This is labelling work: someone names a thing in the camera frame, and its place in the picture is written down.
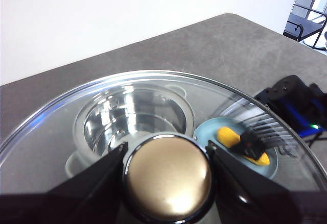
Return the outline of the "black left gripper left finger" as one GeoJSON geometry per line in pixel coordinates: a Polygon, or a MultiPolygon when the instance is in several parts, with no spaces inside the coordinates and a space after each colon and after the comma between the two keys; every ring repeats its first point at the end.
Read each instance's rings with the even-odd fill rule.
{"type": "Polygon", "coordinates": [[[123,158],[128,142],[79,174],[44,193],[2,194],[1,223],[115,222],[119,206],[143,222],[123,187],[123,158]]]}

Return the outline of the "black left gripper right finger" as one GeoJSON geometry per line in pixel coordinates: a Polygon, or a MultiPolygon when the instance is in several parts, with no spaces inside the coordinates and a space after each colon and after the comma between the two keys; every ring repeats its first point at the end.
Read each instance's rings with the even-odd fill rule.
{"type": "Polygon", "coordinates": [[[291,191],[243,165],[208,141],[217,205],[242,223],[326,223],[325,191],[291,191]]]}

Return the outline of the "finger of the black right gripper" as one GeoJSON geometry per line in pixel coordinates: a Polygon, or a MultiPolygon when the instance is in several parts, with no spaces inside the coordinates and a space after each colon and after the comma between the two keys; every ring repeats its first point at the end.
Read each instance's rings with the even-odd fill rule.
{"type": "Polygon", "coordinates": [[[259,159],[265,152],[263,139],[254,129],[246,129],[240,136],[240,142],[231,147],[233,153],[247,156],[251,159],[259,159]]]}

